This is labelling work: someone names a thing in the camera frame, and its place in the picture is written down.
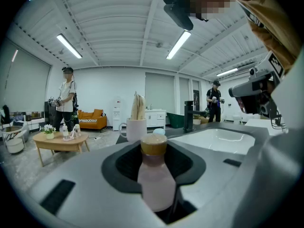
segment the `person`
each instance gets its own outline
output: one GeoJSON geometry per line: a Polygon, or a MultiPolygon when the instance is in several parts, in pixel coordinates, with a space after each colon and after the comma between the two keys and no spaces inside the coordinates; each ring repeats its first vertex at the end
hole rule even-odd
{"type": "MultiPolygon", "coordinates": [[[[234,0],[189,0],[195,14],[214,14],[234,0]]],[[[302,42],[288,15],[276,0],[236,0],[248,18],[252,32],[273,51],[287,73],[297,59],[302,42]]]]}
{"type": "Polygon", "coordinates": [[[221,99],[220,91],[218,90],[220,83],[218,80],[213,81],[213,87],[207,91],[207,107],[209,108],[209,121],[208,123],[213,122],[215,115],[215,121],[220,122],[220,102],[223,102],[221,99]]]}
{"type": "Polygon", "coordinates": [[[71,132],[74,127],[72,113],[73,113],[73,98],[76,93],[76,84],[72,80],[73,69],[71,67],[64,67],[63,77],[66,79],[65,82],[59,87],[60,90],[60,100],[59,103],[56,103],[56,112],[54,117],[53,126],[59,131],[60,123],[62,118],[65,121],[67,130],[71,132]]]}

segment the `bottle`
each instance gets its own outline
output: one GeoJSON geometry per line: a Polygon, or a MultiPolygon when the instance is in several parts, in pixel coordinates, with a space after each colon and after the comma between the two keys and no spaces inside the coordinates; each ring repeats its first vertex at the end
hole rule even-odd
{"type": "Polygon", "coordinates": [[[75,124],[75,137],[78,138],[81,136],[79,124],[75,124]]]}
{"type": "Polygon", "coordinates": [[[137,182],[142,185],[142,198],[153,212],[170,208],[176,183],[164,161],[167,148],[165,135],[150,133],[141,139],[142,164],[137,182]]]}
{"type": "Polygon", "coordinates": [[[63,139],[68,139],[68,130],[65,123],[63,124],[62,131],[63,131],[63,139]]]}

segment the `flower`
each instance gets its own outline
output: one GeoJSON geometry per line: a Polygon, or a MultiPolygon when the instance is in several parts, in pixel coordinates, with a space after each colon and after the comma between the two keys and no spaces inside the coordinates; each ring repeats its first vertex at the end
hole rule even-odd
{"type": "Polygon", "coordinates": [[[56,128],[53,127],[53,126],[50,125],[50,124],[45,124],[43,127],[40,127],[39,130],[40,130],[41,132],[44,132],[44,133],[48,134],[48,133],[52,133],[52,132],[56,131],[56,128]]]}

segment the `roller blind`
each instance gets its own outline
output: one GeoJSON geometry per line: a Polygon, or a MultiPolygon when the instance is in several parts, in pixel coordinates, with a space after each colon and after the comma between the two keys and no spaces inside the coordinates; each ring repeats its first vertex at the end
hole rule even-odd
{"type": "Polygon", "coordinates": [[[0,49],[0,107],[11,112],[44,111],[46,83],[50,66],[4,40],[0,49]],[[5,82],[9,71],[7,86],[5,82]]]}
{"type": "Polygon", "coordinates": [[[189,80],[180,78],[180,114],[185,113],[185,101],[190,100],[189,97],[189,80]]]}
{"type": "Polygon", "coordinates": [[[153,109],[174,113],[174,77],[146,74],[145,97],[146,104],[152,104],[153,109]]]}

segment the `faucet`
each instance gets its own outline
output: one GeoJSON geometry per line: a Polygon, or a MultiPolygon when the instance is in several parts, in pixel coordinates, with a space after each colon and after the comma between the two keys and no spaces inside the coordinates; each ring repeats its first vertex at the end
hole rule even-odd
{"type": "Polygon", "coordinates": [[[205,111],[194,111],[193,110],[193,101],[185,101],[185,119],[184,119],[184,130],[191,132],[193,128],[193,114],[197,115],[206,115],[205,111]]]}

